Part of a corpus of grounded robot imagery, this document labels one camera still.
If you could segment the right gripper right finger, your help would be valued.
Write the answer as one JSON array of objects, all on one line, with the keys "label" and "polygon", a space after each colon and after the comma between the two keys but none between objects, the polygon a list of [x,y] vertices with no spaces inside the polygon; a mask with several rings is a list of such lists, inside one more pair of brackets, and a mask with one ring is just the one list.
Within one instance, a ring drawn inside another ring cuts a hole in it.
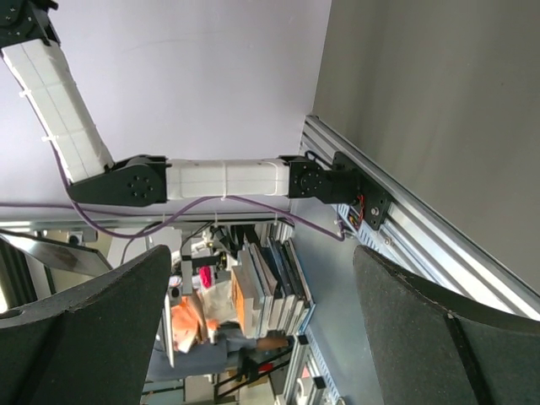
[{"label": "right gripper right finger", "polygon": [[539,323],[417,276],[368,246],[353,259],[386,404],[537,404]]}]

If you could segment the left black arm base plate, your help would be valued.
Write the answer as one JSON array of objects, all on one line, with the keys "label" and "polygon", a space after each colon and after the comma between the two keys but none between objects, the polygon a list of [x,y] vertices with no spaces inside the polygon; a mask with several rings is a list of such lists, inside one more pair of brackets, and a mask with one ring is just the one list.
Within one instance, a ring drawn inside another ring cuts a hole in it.
[{"label": "left black arm base plate", "polygon": [[378,230],[394,202],[392,195],[344,152],[334,154],[332,166],[352,171],[359,177],[359,190],[354,194],[354,202],[336,206],[341,218],[354,231],[359,231],[362,224]]}]

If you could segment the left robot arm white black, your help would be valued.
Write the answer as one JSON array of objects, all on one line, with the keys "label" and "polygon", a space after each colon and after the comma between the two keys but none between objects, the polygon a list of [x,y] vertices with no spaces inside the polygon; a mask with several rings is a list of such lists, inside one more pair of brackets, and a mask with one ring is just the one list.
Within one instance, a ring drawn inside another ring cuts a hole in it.
[{"label": "left robot arm white black", "polygon": [[73,205],[143,208],[186,199],[315,198],[359,203],[364,180],[335,154],[319,159],[189,160],[139,154],[115,161],[79,92],[48,16],[55,1],[1,3],[1,58],[51,145]]}]

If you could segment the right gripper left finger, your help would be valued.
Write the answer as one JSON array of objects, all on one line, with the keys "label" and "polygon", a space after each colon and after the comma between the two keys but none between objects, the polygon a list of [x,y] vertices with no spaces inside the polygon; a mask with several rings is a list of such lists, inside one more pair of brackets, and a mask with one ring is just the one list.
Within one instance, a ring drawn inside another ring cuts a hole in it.
[{"label": "right gripper left finger", "polygon": [[156,246],[1,316],[3,404],[138,404],[170,275]]}]

